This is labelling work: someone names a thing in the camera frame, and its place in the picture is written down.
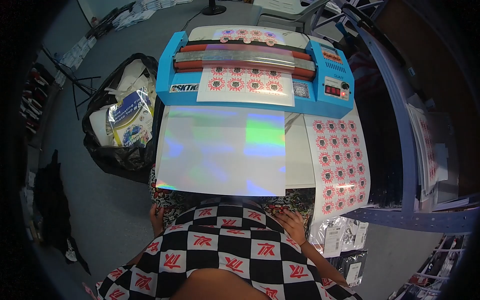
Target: printed sticker sheet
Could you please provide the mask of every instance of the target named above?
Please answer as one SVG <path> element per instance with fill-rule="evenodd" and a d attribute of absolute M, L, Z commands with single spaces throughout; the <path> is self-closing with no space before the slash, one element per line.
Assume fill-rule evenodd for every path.
<path fill-rule="evenodd" d="M 285 41 L 281 33 L 275 30 L 265 30 L 260 28 L 248 27 L 232 27 L 227 29 L 219 29 L 214 33 L 213 39 L 219 39 L 222 43 L 229 40 L 241 40 L 245 44 L 255 42 L 265 42 L 268 46 L 275 44 L 285 45 Z"/>
<path fill-rule="evenodd" d="M 295 106 L 292 75 L 262 69 L 204 68 L 197 101 Z"/>
<path fill-rule="evenodd" d="M 370 169 L 357 109 L 342 119 L 304 115 L 315 173 L 315 221 L 368 203 Z"/>

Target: black and white checkered shirt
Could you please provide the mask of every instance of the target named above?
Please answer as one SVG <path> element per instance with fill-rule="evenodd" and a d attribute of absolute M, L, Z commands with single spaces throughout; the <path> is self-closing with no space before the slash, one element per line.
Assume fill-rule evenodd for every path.
<path fill-rule="evenodd" d="M 279 223 L 254 202 L 220 198 L 180 215 L 143 253 L 97 283 L 99 300 L 168 299 L 197 269 L 228 270 L 271 299 L 361 299 L 321 278 Z"/>

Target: hand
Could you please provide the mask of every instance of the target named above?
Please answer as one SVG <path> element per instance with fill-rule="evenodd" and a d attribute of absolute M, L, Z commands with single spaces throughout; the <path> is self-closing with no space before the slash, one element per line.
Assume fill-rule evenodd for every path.
<path fill-rule="evenodd" d="M 154 238 L 163 232 L 163 212 L 165 209 L 163 207 L 159 208 L 158 214 L 156 215 L 157 208 L 158 206 L 156 203 L 152 204 L 152 207 L 150 208 L 150 222 L 152 222 Z"/>
<path fill-rule="evenodd" d="M 283 210 L 284 214 L 275 214 L 275 220 L 277 220 L 292 239 L 297 242 L 298 245 L 302 245 L 307 240 L 305 239 L 305 230 L 303 228 L 303 218 L 298 211 L 295 213 L 288 209 Z"/>

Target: rainbow holographic sheet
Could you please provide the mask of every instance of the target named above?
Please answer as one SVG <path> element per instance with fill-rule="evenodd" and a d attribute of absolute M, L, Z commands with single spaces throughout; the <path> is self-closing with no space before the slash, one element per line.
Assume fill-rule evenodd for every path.
<path fill-rule="evenodd" d="M 165 124 L 158 188 L 285 196 L 283 111 L 171 106 Z"/>

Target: digital temperature display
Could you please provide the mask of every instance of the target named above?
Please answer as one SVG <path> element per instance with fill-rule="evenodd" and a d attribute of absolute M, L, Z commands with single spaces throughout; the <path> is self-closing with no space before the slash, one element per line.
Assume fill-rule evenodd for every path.
<path fill-rule="evenodd" d="M 325 86 L 325 93 L 340 97 L 340 89 L 337 88 L 337 87 L 326 85 Z"/>

